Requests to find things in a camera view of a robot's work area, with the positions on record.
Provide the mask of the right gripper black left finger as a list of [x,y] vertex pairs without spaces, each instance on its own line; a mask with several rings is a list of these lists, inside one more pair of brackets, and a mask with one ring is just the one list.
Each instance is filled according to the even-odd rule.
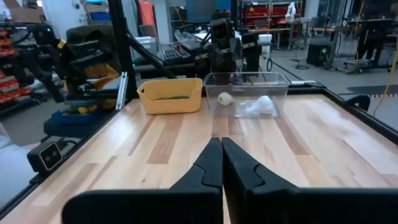
[[62,224],[222,223],[223,147],[218,138],[169,189],[92,190],[62,209]]

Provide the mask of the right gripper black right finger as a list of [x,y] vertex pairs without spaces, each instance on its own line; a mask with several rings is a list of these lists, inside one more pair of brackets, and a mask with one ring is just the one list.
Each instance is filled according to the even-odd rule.
[[223,138],[232,224],[398,224],[398,189],[304,188]]

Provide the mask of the large clear plastic bin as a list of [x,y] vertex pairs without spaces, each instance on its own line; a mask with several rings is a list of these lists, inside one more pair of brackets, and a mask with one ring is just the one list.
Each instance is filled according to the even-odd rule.
[[[283,111],[290,84],[290,80],[274,72],[210,73],[203,80],[209,109],[213,116],[229,118],[279,116]],[[234,98],[234,102],[228,106],[220,105],[217,97],[222,92],[229,93]],[[274,102],[276,114],[273,116],[245,115],[243,109],[263,95],[267,95]]]

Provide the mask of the cream garlic bulb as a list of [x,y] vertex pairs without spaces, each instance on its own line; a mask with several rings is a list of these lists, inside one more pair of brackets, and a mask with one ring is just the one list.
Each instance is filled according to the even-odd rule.
[[234,102],[234,98],[227,92],[222,92],[217,97],[218,103],[222,106],[228,106]]

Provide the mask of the white paper roll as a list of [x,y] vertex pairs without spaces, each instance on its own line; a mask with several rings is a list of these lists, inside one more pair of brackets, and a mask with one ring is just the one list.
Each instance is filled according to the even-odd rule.
[[269,54],[271,52],[272,34],[259,34],[258,45],[261,46],[263,54]]

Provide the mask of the backlit black keyboard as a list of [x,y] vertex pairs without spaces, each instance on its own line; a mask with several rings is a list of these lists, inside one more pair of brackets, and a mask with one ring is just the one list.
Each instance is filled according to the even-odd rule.
[[162,56],[165,62],[173,64],[188,63],[192,61],[192,56],[179,45],[177,48],[163,50]]

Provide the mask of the red storage bin shelf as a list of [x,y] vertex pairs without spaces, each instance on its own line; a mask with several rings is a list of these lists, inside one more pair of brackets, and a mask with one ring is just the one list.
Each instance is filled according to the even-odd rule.
[[285,22],[288,3],[244,3],[242,11],[242,24],[254,27],[254,22],[265,20],[271,26]]
[[33,83],[22,68],[19,53],[11,40],[11,29],[0,27],[0,105],[28,96]]

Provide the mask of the white crumpled bulb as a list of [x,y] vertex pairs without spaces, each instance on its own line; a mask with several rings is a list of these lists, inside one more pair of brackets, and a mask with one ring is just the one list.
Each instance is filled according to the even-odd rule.
[[267,96],[260,96],[255,102],[248,104],[244,109],[248,116],[273,116],[277,110],[274,102]]

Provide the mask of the yellow plastic basket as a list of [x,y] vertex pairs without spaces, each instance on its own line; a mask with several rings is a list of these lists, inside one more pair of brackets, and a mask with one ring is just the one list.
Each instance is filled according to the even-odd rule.
[[[200,78],[149,80],[137,93],[147,114],[193,113],[200,109],[202,88]],[[170,96],[189,96],[190,99],[155,101]]]

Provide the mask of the black computer tower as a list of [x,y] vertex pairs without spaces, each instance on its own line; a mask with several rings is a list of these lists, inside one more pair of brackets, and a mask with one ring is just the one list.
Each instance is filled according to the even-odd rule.
[[306,62],[315,67],[331,68],[334,53],[332,45],[309,44]]

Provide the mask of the silver aluminium extrusion piece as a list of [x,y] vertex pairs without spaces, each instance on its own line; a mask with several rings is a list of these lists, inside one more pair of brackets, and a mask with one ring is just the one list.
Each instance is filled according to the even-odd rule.
[[118,97],[116,99],[115,110],[122,110],[124,108],[126,101],[127,83],[128,83],[128,74],[127,72],[122,72],[120,76],[120,84],[118,90]]

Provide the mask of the black yellow equipment stack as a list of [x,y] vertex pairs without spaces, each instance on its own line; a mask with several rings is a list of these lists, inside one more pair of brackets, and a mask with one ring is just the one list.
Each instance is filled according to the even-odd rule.
[[41,45],[24,57],[28,69],[57,103],[117,97],[117,90],[104,87],[121,72],[110,24],[71,28],[66,40]]

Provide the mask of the blue cushion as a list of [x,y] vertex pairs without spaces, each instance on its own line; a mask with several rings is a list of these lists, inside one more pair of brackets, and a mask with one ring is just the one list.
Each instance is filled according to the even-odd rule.
[[49,136],[84,138],[110,114],[99,109],[88,114],[68,114],[58,110],[44,123],[44,133]]

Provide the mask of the large black orange-striped mat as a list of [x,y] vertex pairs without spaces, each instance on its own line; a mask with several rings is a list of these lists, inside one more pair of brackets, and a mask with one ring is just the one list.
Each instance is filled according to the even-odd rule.
[[[376,86],[352,86],[348,87],[347,90],[357,95],[368,95],[370,98],[381,98],[386,90],[385,85]],[[398,97],[398,85],[390,85],[386,97]]]

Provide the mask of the black workbench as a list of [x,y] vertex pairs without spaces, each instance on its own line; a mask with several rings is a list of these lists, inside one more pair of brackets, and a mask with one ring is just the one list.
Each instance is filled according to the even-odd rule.
[[398,28],[398,22],[393,19],[368,19],[356,23],[354,36],[358,37],[358,43],[354,59],[343,63],[343,68],[348,70],[350,65],[352,71],[348,73],[363,73],[365,70],[386,68],[391,71],[392,65],[387,62],[380,64],[382,50],[385,42],[392,43],[393,30]]

